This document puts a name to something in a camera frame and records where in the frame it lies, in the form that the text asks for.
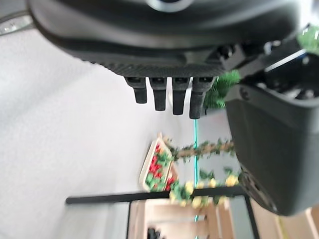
black metal bar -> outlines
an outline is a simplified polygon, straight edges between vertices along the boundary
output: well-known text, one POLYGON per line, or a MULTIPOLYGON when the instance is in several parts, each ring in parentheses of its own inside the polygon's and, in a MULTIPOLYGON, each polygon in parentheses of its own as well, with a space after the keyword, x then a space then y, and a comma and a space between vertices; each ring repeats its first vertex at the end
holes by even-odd
POLYGON ((129 203, 128 223, 127 223, 127 226, 126 226, 126 239, 129 239, 129 226, 130 226, 130 217, 131 217, 131 205, 132 205, 132 202, 129 203))
MULTIPOLYGON (((195 189, 194 196, 246 196, 247 194, 240 186, 235 187, 218 187, 195 189)), ((150 193, 133 193, 133 194, 118 194, 118 195, 101 195, 87 197, 68 197, 66 204, 91 204, 91 203, 120 203, 132 202, 137 200, 147 199, 162 199, 169 198, 169 192, 150 192, 150 193)))
POLYGON ((252 228, 253 234, 254 234, 254 239, 260 239, 255 216, 254 216, 254 211, 253 211, 253 208, 252 208, 251 202, 250 202, 250 197, 245 196, 245 201, 246 201, 246 206, 247 206, 247 211, 248 211, 248 215, 249 215, 251 228, 252 228))

green leaf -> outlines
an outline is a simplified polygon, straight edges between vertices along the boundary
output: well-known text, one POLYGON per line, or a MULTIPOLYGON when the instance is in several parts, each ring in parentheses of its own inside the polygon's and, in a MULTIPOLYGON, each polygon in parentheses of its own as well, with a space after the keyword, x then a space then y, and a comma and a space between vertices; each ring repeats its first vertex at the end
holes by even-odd
POLYGON ((156 184, 156 182, 154 180, 152 180, 149 184, 150 188, 152 189, 154 187, 154 185, 156 184))
POLYGON ((207 176, 208 176, 209 179, 215 178, 214 171, 211 171, 207 176))
POLYGON ((213 197, 214 205, 218 205, 219 200, 220 200, 220 196, 213 197))
POLYGON ((146 177, 146 182, 147 183, 150 183, 151 182, 151 180, 153 179, 153 177, 154 177, 154 175, 152 174, 152 173, 149 173, 148 175, 147 175, 147 177, 146 177))
POLYGON ((155 183, 159 183, 160 179, 159 178, 154 178, 152 181, 154 181, 155 183))
POLYGON ((165 162, 164 161, 158 161, 158 165, 164 166, 165 162))
POLYGON ((233 169, 231 167, 224 167, 224 172, 229 176, 233 174, 233 169))
POLYGON ((200 177, 201 180, 205 180, 205 179, 208 178, 208 175, 207 175, 207 173, 204 170, 200 169, 199 177, 200 177))

textured black surface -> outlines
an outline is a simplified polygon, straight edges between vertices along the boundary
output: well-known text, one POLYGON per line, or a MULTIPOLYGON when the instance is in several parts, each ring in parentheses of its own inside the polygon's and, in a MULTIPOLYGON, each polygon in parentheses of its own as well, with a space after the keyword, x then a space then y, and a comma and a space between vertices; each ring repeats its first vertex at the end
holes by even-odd
POLYGON ((102 64, 109 70, 121 76, 134 77, 206 77, 218 76, 225 72, 219 61, 211 64, 187 64, 184 66, 174 65, 151 65, 145 64, 102 64))
POLYGON ((250 97, 226 103, 236 154, 248 175, 241 180, 248 194, 262 207, 285 216, 319 203, 319 104, 272 105, 264 100, 280 112, 275 118, 251 105, 256 99, 250 97), (305 125, 299 119, 305 119, 305 125), (317 123, 311 127, 309 122, 317 123))

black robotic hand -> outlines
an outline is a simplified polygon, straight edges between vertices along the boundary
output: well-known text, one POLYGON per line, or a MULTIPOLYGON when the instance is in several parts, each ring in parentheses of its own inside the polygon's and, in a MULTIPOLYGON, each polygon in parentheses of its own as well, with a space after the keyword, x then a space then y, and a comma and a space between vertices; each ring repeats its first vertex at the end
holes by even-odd
POLYGON ((146 77, 156 110, 200 117, 214 76, 238 69, 226 109, 240 181, 264 208, 292 215, 319 203, 319 59, 296 35, 316 20, 316 0, 29 0, 36 27, 53 44, 124 76, 137 103, 146 77))

